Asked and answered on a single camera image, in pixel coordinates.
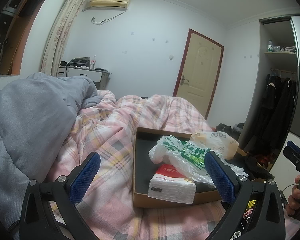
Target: desk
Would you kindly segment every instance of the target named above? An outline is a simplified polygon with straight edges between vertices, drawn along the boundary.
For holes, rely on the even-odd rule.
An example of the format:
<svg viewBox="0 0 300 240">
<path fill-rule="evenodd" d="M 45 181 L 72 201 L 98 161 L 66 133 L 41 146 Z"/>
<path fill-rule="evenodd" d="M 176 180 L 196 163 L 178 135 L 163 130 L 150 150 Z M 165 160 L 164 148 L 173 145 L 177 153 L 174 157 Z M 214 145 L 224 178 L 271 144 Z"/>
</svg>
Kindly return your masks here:
<svg viewBox="0 0 300 240">
<path fill-rule="evenodd" d="M 106 89 L 106 83 L 110 74 L 108 71 L 98 69 L 86 69 L 73 66 L 65 68 L 64 66 L 60 66 L 57 77 L 84 76 L 90 78 L 97 89 Z"/>
</svg>

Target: curtain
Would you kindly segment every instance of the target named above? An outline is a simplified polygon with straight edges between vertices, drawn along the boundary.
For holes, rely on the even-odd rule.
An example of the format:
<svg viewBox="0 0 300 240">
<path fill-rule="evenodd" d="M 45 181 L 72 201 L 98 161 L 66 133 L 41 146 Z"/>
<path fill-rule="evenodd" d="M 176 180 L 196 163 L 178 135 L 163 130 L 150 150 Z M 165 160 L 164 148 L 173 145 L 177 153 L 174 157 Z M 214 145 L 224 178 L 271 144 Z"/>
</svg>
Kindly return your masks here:
<svg viewBox="0 0 300 240">
<path fill-rule="evenodd" d="M 58 68 L 68 41 L 71 26 L 85 0 L 67 0 L 52 27 L 43 55 L 41 72 L 57 76 Z"/>
</svg>

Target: translucent plastic bag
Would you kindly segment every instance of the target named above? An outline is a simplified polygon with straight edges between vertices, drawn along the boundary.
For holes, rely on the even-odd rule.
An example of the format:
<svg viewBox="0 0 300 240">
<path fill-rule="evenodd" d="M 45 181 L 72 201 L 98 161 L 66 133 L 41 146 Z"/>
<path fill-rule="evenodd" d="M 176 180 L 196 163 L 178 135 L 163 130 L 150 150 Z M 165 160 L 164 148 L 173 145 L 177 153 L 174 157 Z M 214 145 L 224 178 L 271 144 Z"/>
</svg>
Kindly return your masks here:
<svg viewBox="0 0 300 240">
<path fill-rule="evenodd" d="M 198 146 L 208 147 L 215 153 L 221 153 L 226 160 L 233 158 L 239 146 L 239 143 L 225 132 L 194 133 L 190 141 Z"/>
<path fill-rule="evenodd" d="M 195 142 L 182 142 L 170 135 L 162 136 L 158 144 L 150 150 L 149 157 L 153 163 L 158 164 L 164 161 L 167 164 L 172 164 L 178 172 L 186 177 L 214 186 L 204 166 L 204 156 L 210 150 L 210 148 L 198 146 Z M 216 154 L 237 175 L 248 176 L 243 172 L 243 168 L 227 163 L 220 153 L 216 152 Z"/>
</svg>

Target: silver screw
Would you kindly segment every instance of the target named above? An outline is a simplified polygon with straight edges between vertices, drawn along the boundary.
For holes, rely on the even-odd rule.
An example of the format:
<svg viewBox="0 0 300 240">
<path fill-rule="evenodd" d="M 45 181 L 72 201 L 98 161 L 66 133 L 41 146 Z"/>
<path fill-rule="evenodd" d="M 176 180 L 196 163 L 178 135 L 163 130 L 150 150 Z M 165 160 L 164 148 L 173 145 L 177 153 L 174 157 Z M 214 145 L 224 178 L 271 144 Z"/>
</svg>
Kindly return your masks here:
<svg viewBox="0 0 300 240">
<path fill-rule="evenodd" d="M 268 182 L 269 182 L 270 185 L 274 185 L 275 184 L 275 181 L 273 179 L 270 179 Z"/>
<path fill-rule="evenodd" d="M 244 176 L 244 175 L 240 175 L 239 176 L 239 180 L 241 180 L 241 181 L 247 181 L 247 177 Z"/>
<path fill-rule="evenodd" d="M 64 182 L 66 180 L 66 176 L 60 176 L 59 178 L 58 178 L 58 181 L 59 182 Z"/>
<path fill-rule="evenodd" d="M 35 179 L 33 179 L 33 180 L 31 180 L 31 181 L 29 182 L 29 185 L 30 185 L 30 186 L 33 186 L 33 185 L 35 185 L 35 184 L 36 184 Z"/>
</svg>

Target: white drawer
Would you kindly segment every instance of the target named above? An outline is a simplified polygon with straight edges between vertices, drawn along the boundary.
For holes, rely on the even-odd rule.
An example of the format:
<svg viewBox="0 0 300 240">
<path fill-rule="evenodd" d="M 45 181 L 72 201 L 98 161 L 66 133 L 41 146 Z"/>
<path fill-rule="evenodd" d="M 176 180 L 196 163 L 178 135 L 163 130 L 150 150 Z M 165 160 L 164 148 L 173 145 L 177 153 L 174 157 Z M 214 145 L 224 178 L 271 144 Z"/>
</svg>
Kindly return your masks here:
<svg viewBox="0 0 300 240">
<path fill-rule="evenodd" d="M 69 68 L 68 69 L 68 77 L 78 77 L 84 76 L 90 78 L 93 82 L 101 81 L 101 72 L 86 70 L 86 69 L 77 69 L 77 68 Z"/>
<path fill-rule="evenodd" d="M 57 77 L 66 77 L 67 75 L 66 68 L 61 67 L 58 70 Z"/>
</svg>

